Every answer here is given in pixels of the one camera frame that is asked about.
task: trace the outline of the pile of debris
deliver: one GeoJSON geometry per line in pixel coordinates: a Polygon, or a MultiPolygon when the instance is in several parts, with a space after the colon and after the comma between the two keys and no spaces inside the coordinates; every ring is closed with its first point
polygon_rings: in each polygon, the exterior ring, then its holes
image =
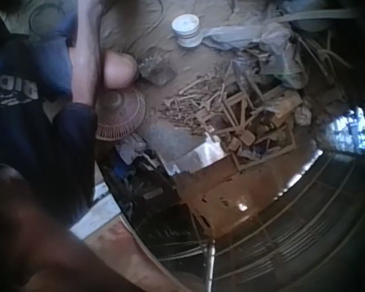
{"type": "Polygon", "coordinates": [[[302,52],[338,91],[331,98],[347,101],[333,60],[351,65],[331,51],[331,30],[319,42],[309,33],[294,31],[289,22],[319,19],[322,13],[332,18],[358,14],[344,9],[281,15],[275,4],[253,14],[237,11],[227,25],[203,31],[205,45],[235,52],[224,66],[227,70],[199,76],[165,99],[160,112],[162,119],[192,134],[219,137],[223,150],[242,170],[294,149],[294,123],[311,125],[311,102],[299,94],[310,78],[302,52]]]}
{"type": "Polygon", "coordinates": [[[198,76],[194,82],[179,90],[177,95],[164,99],[160,119],[188,130],[193,135],[202,136],[210,130],[201,122],[200,116],[209,112],[221,113],[225,98],[222,78],[210,74],[198,76]]]}

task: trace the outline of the debris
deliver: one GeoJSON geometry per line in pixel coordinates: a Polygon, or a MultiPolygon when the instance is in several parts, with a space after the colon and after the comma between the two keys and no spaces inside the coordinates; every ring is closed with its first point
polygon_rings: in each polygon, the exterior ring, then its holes
{"type": "Polygon", "coordinates": [[[239,157],[248,158],[253,161],[258,161],[262,157],[253,148],[246,148],[246,147],[239,148],[237,155],[239,157]]]}
{"type": "Polygon", "coordinates": [[[135,158],[144,153],[147,144],[140,135],[133,133],[117,142],[115,148],[123,161],[131,165],[135,158]]]}
{"type": "Polygon", "coordinates": [[[278,99],[270,100],[264,105],[264,109],[275,113],[281,118],[303,103],[297,91],[287,90],[278,99]]]}
{"type": "Polygon", "coordinates": [[[183,95],[183,94],[184,94],[184,92],[186,92],[188,89],[190,89],[190,88],[194,87],[195,85],[199,84],[200,82],[203,82],[203,81],[208,80],[208,79],[210,79],[210,75],[209,75],[209,74],[207,74],[206,76],[201,77],[201,78],[199,78],[198,80],[195,80],[195,81],[194,81],[194,82],[192,82],[191,84],[187,85],[185,88],[183,88],[182,90],[180,90],[180,91],[178,92],[178,94],[179,94],[179,95],[183,95]]]}
{"type": "Polygon", "coordinates": [[[160,56],[144,59],[138,68],[144,79],[157,86],[164,86],[176,77],[176,71],[160,56]]]}
{"type": "Polygon", "coordinates": [[[241,146],[242,146],[241,141],[238,138],[233,137],[231,143],[228,146],[228,149],[230,149],[231,151],[237,151],[241,146]]]}
{"type": "Polygon", "coordinates": [[[288,113],[286,115],[284,115],[281,118],[278,118],[275,114],[273,114],[273,117],[271,118],[270,122],[276,127],[276,128],[280,128],[287,120],[288,118],[291,116],[291,113],[288,113]]]}
{"type": "Polygon", "coordinates": [[[300,106],[294,113],[294,119],[299,126],[309,126],[312,121],[312,113],[307,107],[300,106]]]}
{"type": "Polygon", "coordinates": [[[250,132],[249,130],[246,130],[245,132],[243,132],[243,134],[240,136],[239,139],[246,146],[250,146],[254,143],[254,141],[256,140],[256,137],[254,136],[254,134],[252,132],[250,132]]]}

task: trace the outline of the wooden frame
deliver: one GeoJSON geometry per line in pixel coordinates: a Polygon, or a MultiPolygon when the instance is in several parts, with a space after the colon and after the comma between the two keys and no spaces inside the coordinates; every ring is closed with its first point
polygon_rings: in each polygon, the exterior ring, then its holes
{"type": "Polygon", "coordinates": [[[240,163],[240,158],[234,153],[232,152],[231,155],[232,155],[232,158],[238,168],[239,171],[241,170],[246,170],[246,169],[249,169],[253,166],[256,166],[256,165],[259,165],[259,164],[262,164],[266,161],[269,161],[271,159],[274,159],[278,156],[281,156],[281,155],[284,155],[285,153],[288,153],[294,149],[296,149],[297,145],[296,145],[296,141],[294,139],[294,135],[293,135],[293,132],[292,132],[292,129],[290,127],[289,124],[287,124],[287,127],[286,127],[286,130],[289,131],[289,135],[290,135],[290,138],[291,138],[291,144],[288,145],[288,146],[285,146],[283,149],[273,153],[273,154],[270,154],[270,155],[266,155],[264,156],[262,159],[258,160],[258,161],[249,161],[248,163],[246,164],[241,164],[240,163]]]}

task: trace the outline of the person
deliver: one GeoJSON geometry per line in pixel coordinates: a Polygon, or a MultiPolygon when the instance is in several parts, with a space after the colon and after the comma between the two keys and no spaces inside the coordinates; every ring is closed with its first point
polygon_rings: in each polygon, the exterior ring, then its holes
{"type": "Polygon", "coordinates": [[[55,31],[0,50],[0,291],[141,291],[68,231],[92,202],[96,97],[137,75],[100,53],[102,10],[78,2],[75,47],[55,31]],[[50,122],[43,97],[61,94],[72,102],[50,122]]]}

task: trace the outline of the wooden stick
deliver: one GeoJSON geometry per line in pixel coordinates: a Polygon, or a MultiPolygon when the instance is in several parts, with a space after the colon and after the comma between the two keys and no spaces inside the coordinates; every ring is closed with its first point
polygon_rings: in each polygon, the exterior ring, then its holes
{"type": "Polygon", "coordinates": [[[199,84],[199,83],[200,83],[200,82],[202,82],[202,81],[208,80],[209,78],[210,78],[210,75],[209,75],[209,74],[207,74],[206,76],[201,77],[201,78],[199,78],[198,80],[195,80],[194,82],[192,82],[191,84],[187,85],[187,86],[186,86],[186,87],[184,87],[182,90],[180,90],[180,91],[178,92],[178,94],[179,94],[179,95],[183,95],[183,94],[184,94],[184,92],[186,92],[188,89],[190,89],[190,88],[194,87],[195,85],[199,84]]]}
{"type": "Polygon", "coordinates": [[[231,118],[233,119],[235,125],[238,125],[237,117],[235,116],[234,111],[232,110],[231,106],[228,104],[228,102],[224,102],[226,105],[226,108],[229,110],[231,118]]]}
{"type": "Polygon", "coordinates": [[[234,122],[234,120],[232,119],[232,117],[230,116],[226,106],[224,105],[225,103],[222,103],[222,110],[224,112],[224,114],[226,115],[227,119],[229,120],[230,124],[233,125],[234,127],[237,127],[237,124],[234,122]]]}
{"type": "Polygon", "coordinates": [[[242,110],[241,110],[241,122],[240,126],[243,127],[245,125],[245,119],[246,119],[246,108],[248,107],[248,102],[246,99],[242,99],[242,110]]]}

